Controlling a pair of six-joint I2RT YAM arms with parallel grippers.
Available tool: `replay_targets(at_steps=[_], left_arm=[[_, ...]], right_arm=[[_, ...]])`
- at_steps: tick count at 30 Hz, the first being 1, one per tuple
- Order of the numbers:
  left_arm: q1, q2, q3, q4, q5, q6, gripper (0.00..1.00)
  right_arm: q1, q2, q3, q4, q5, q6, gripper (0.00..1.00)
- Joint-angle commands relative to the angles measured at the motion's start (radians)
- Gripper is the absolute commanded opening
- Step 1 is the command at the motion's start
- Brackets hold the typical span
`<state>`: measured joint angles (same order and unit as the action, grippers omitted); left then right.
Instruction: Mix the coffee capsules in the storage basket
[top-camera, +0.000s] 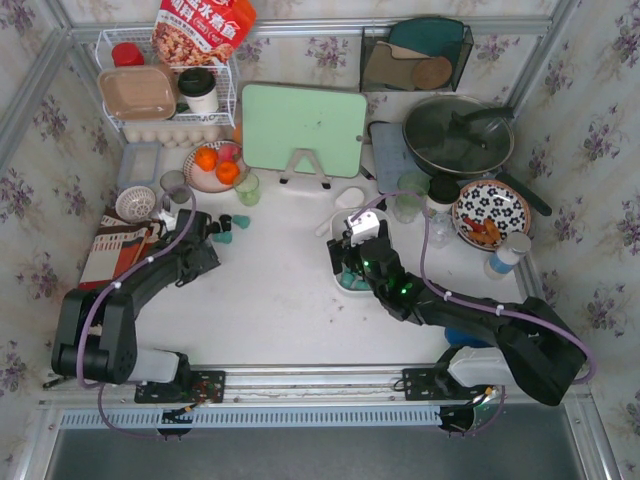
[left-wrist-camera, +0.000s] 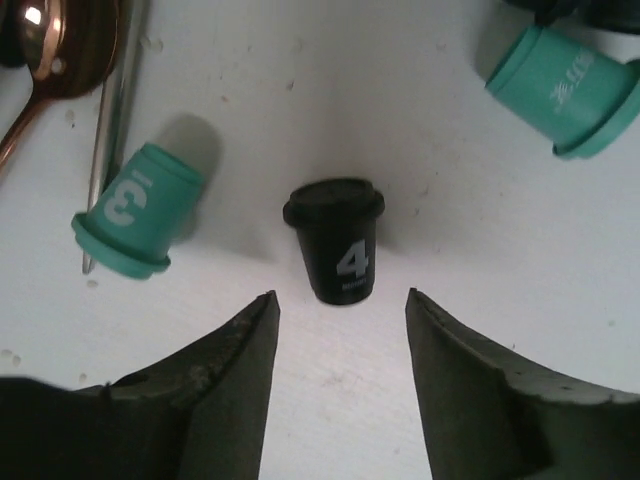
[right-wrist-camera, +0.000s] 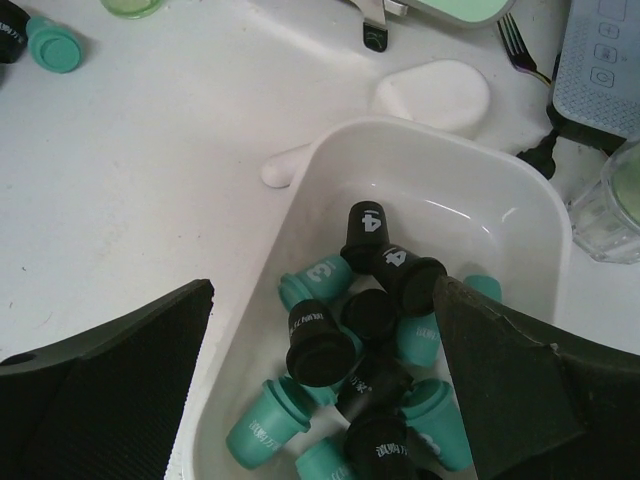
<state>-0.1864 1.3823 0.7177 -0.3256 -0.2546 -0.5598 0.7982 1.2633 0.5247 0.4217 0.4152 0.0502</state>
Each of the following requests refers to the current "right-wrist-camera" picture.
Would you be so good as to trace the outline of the black coffee capsule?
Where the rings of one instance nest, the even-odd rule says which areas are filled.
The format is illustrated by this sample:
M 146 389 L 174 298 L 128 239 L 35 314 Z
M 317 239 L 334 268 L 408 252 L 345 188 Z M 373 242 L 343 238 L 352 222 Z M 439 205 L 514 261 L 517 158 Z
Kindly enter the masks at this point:
M 351 422 L 344 453 L 358 479 L 416 479 L 409 458 L 407 427 L 395 411 L 370 410 Z
M 354 366 L 356 349 L 330 310 L 315 299 L 297 303 L 288 317 L 286 367 L 299 384 L 319 388 L 341 381 Z
M 426 316 L 434 311 L 435 284 L 440 277 L 447 276 L 439 260 L 420 257 L 396 244 L 386 244 L 377 250 L 370 269 L 397 309 L 409 317 Z
M 388 243 L 382 205 L 371 200 L 354 204 L 349 211 L 345 244 L 340 250 L 351 269 L 358 274 L 369 274 L 374 254 Z
M 9 0 L 1 0 L 0 5 L 0 61 L 2 64 L 15 63 L 27 46 L 26 26 L 30 15 Z
M 390 295 L 367 289 L 352 296 L 343 306 L 341 323 L 365 344 L 381 344 L 392 338 L 397 312 Z
M 395 407 L 413 382 L 414 377 L 394 358 L 366 355 L 342 384 L 336 409 L 351 422 L 368 409 Z

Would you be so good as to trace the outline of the white storage basket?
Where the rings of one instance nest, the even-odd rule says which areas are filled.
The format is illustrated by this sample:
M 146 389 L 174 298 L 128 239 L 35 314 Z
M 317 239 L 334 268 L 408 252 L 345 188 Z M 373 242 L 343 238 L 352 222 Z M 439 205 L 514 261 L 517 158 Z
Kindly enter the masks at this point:
M 287 214 L 269 229 L 195 398 L 182 475 L 186 479 L 293 479 L 295 459 L 346 420 L 315 412 L 267 464 L 247 470 L 225 440 L 259 396 L 285 371 L 287 314 L 280 277 L 337 253 L 351 207 L 373 200 L 386 212 L 393 243 L 442 262 L 463 279 L 496 278 L 504 303 L 554 322 L 566 293 L 570 226 L 554 188 L 519 159 L 411 122 L 364 118 L 316 140 L 302 156 Z

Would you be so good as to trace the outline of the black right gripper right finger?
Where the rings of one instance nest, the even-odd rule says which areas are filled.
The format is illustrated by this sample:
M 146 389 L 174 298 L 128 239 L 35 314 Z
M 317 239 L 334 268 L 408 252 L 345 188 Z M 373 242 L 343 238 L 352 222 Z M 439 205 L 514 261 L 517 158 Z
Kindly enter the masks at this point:
M 433 298 L 478 478 L 638 478 L 638 355 L 452 277 Z

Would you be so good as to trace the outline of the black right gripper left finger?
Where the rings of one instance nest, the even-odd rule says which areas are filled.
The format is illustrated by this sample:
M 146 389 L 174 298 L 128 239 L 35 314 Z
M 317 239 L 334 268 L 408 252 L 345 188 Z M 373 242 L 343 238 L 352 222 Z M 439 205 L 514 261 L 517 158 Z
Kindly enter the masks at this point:
M 193 280 L 1 363 L 4 479 L 161 479 L 213 307 Z

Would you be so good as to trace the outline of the teal coffee capsule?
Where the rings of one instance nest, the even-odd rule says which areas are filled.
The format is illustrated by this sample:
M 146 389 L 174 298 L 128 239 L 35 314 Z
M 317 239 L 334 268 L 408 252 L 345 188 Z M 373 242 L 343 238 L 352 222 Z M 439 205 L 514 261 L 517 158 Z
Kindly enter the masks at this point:
M 336 443 L 326 437 L 307 449 L 295 466 L 302 480 L 354 480 L 354 469 Z
M 26 33 L 29 54 L 43 69 L 65 74 L 82 63 L 83 48 L 71 30 L 46 17 L 34 16 L 27 22 Z
M 397 357 L 408 364 L 431 368 L 441 345 L 435 313 L 403 318 L 396 331 Z
M 248 470 L 267 463 L 296 435 L 311 428 L 310 400 L 291 378 L 265 380 L 261 388 L 226 437 L 232 457 Z
M 492 276 L 469 275 L 463 280 L 463 283 L 494 301 L 501 302 L 503 300 L 501 284 Z
M 354 273 L 348 262 L 333 254 L 312 263 L 297 273 L 285 273 L 278 284 L 279 298 L 287 311 L 304 300 L 328 304 L 351 286 Z
M 401 400 L 407 426 L 435 454 L 448 471 L 462 471 L 473 463 L 464 422 L 450 383 L 437 378 L 417 382 Z

